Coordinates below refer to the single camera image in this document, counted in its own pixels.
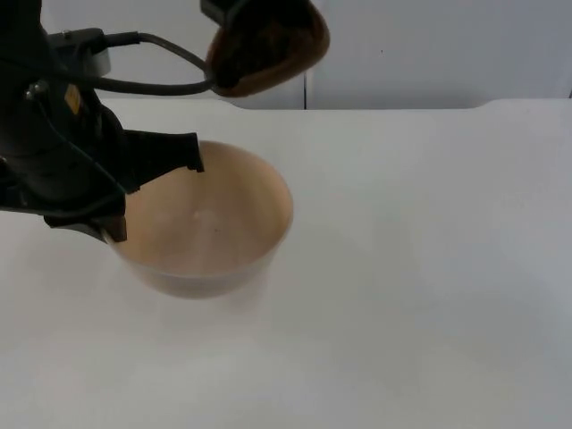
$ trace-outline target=white wall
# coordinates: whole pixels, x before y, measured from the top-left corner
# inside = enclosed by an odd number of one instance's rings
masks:
[[[316,1],[332,48],[309,76],[310,107],[469,107],[572,89],[571,0]]]
[[[44,0],[42,23],[48,32],[98,27],[105,32],[155,33],[202,57],[217,29],[200,12],[198,0]],[[187,83],[203,78],[202,72],[154,46],[119,47],[110,54],[113,66],[110,77],[117,79]],[[235,104],[253,108],[301,108],[303,103],[304,84],[303,79],[298,78],[264,94],[237,100]]]
[[[203,56],[216,30],[199,0],[44,1],[50,30],[143,30]],[[470,107],[495,98],[567,97],[572,89],[572,0],[315,3],[331,27],[332,48],[308,74],[311,108]],[[202,77],[151,46],[119,48],[112,59],[117,78]],[[297,79],[239,105],[301,108],[303,94]]]

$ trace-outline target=black mechanical part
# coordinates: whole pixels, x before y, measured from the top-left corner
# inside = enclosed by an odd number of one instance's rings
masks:
[[[125,131],[93,88],[38,72],[86,75],[108,43],[98,29],[49,37],[40,12],[41,0],[0,5],[0,210],[125,240],[125,194],[176,168],[202,170],[197,136]],[[2,60],[22,53],[36,67]]]

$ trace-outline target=screw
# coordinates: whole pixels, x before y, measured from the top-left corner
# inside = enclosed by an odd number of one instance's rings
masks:
[[[47,91],[47,83],[45,80],[39,80],[34,84],[34,92],[36,94],[41,94],[42,92]]]
[[[25,92],[25,97],[28,101],[33,101],[36,99],[36,96],[44,94],[48,89],[47,82],[45,80],[39,80],[28,87],[28,90]]]

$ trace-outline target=white table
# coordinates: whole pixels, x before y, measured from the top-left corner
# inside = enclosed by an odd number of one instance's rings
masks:
[[[296,220],[257,296],[187,301],[0,214],[2,427],[570,427],[572,103],[108,104],[263,156]]]

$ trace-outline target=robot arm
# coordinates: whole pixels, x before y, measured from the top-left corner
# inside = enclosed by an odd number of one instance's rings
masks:
[[[309,1],[201,2],[224,30],[235,29],[237,22],[246,26],[245,15],[264,22],[296,11],[291,4],[299,8]],[[0,210],[43,215],[53,228],[100,240],[104,234],[126,240],[125,195],[177,168],[201,172],[198,138],[124,130],[94,89],[187,95],[218,88],[217,81],[225,80],[228,87],[228,76],[210,72],[212,64],[147,34],[107,36],[83,29],[48,36],[40,24],[41,6],[41,0],[0,5]],[[95,66],[96,55],[140,42],[182,56],[204,70],[205,81],[169,86],[101,77],[105,70]],[[232,85],[240,78],[233,76]]]

